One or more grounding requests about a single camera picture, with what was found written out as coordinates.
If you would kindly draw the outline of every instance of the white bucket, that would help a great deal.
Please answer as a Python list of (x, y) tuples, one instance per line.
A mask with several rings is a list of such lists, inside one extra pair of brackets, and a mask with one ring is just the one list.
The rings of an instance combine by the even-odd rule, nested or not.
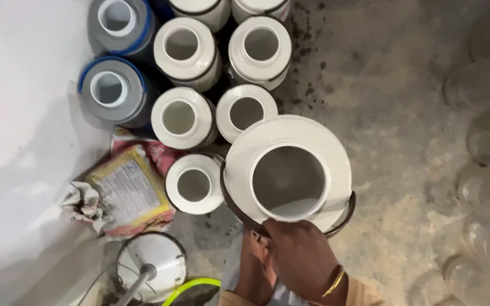
[(190, 17), (203, 22), (216, 33), (228, 21), (231, 12), (230, 0), (170, 0), (177, 17)]
[(230, 88), (218, 101), (217, 127), (229, 143), (234, 143), (254, 123), (277, 115), (276, 101), (266, 89), (243, 84)]
[(166, 176), (168, 199), (182, 212), (204, 214), (222, 204), (220, 156), (190, 154), (169, 168)]
[(289, 71), (292, 42), (281, 22), (266, 16), (251, 17), (232, 34), (228, 53), (238, 83), (273, 90)]
[(257, 224), (308, 220), (326, 232), (351, 195), (350, 162), (337, 137), (296, 115), (245, 130), (228, 152), (223, 177), (231, 201)]
[(290, 0), (232, 0), (232, 15), (238, 24), (255, 15), (268, 15), (285, 21)]
[(176, 87), (156, 100), (151, 123), (156, 137), (170, 148), (202, 148), (218, 136), (214, 112), (213, 103), (194, 89)]
[(200, 93), (213, 87), (222, 73), (213, 34), (192, 18), (174, 18), (160, 28), (154, 39), (154, 60), (173, 84)]

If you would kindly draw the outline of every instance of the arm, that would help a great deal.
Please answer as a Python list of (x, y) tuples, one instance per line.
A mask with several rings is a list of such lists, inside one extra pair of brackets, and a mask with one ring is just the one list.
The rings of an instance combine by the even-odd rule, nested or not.
[(323, 306), (385, 305), (377, 293), (346, 273), (337, 287), (323, 297), (340, 272), (339, 263), (326, 237), (312, 223), (268, 219), (263, 225), (272, 237), (269, 252), (273, 268), (289, 290)]

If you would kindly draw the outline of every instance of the hand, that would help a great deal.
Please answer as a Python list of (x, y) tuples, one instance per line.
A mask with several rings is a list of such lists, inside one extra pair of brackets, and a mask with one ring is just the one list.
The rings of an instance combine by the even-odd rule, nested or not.
[(277, 279), (267, 245), (266, 238), (248, 229), (243, 231), (240, 278), (234, 293), (257, 306), (272, 299)]
[(308, 221), (294, 223), (268, 219), (262, 223), (272, 237), (269, 252), (273, 268), (285, 286), (321, 305), (345, 305), (348, 279), (339, 283), (326, 298), (322, 295), (334, 282), (338, 261), (324, 234)]

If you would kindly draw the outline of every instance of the crumpled paper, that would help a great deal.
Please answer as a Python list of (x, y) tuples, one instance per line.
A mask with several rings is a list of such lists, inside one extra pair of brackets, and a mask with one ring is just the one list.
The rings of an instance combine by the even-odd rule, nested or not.
[(106, 224), (104, 208), (100, 201), (100, 194), (85, 182), (71, 182), (59, 206), (62, 209), (71, 208), (74, 212), (71, 219), (79, 222), (88, 222), (97, 233)]

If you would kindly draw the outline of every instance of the white plastic container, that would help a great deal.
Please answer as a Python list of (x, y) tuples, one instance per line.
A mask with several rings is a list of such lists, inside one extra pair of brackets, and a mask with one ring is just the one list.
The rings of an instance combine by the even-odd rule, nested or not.
[(213, 87), (222, 73), (213, 34), (192, 18), (174, 18), (160, 28), (154, 39), (154, 60), (173, 84), (200, 93)]
[(138, 301), (163, 302), (186, 277), (185, 250), (166, 233), (147, 231), (126, 241), (118, 263), (117, 274), (124, 289), (132, 287), (143, 265), (150, 264), (156, 268), (156, 276), (143, 282), (134, 295)]
[(222, 204), (220, 156), (190, 154), (169, 168), (168, 199), (178, 210), (191, 214), (212, 212)]
[(232, 34), (228, 53), (238, 83), (253, 83), (273, 90), (289, 71), (292, 42), (278, 20), (251, 17)]
[(154, 103), (151, 123), (158, 139), (170, 148), (190, 150), (210, 145), (218, 136), (211, 101), (192, 88), (176, 87)]
[(285, 21), (290, 0), (232, 0), (232, 14), (238, 24), (255, 15), (269, 15)]
[(190, 17), (203, 22), (216, 33), (230, 17), (230, 0), (170, 0), (177, 17)]
[(229, 143), (234, 143), (254, 123), (277, 115), (276, 101), (266, 89), (243, 84), (230, 88), (218, 101), (217, 127)]
[(351, 195), (350, 162), (336, 136), (318, 122), (280, 115), (237, 138), (223, 173), (231, 200), (248, 218), (308, 220), (321, 231), (343, 215)]

